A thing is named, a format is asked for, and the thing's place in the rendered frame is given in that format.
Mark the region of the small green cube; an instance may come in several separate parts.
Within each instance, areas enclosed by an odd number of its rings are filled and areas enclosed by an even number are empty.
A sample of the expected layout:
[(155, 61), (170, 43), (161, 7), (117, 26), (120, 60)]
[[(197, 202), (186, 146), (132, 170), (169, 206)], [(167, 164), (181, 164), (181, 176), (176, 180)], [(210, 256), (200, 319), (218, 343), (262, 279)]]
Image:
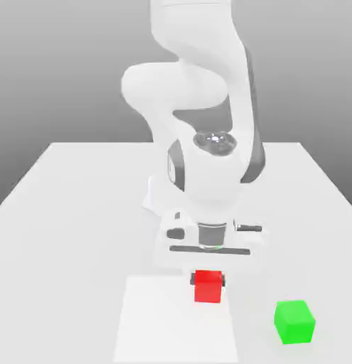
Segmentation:
[(310, 343), (316, 319), (304, 300), (278, 301), (274, 326), (285, 345)]

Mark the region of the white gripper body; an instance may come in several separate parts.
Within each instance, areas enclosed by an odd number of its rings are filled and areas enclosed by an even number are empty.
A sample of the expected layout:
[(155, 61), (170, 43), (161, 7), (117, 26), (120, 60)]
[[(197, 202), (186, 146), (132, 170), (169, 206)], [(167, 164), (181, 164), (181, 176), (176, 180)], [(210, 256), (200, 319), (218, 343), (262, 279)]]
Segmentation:
[(168, 245), (156, 245), (156, 264), (164, 268), (215, 271), (250, 271), (264, 258), (264, 245), (248, 244), (249, 255), (229, 255), (214, 252), (172, 252)]

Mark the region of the small red cube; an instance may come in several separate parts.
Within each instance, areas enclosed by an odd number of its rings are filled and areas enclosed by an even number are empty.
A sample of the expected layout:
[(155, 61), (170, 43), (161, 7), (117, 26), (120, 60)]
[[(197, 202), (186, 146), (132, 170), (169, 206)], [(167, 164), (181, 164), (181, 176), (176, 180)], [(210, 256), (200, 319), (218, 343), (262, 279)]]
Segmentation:
[(194, 285), (194, 301), (219, 304), (222, 292), (222, 272), (196, 270)]

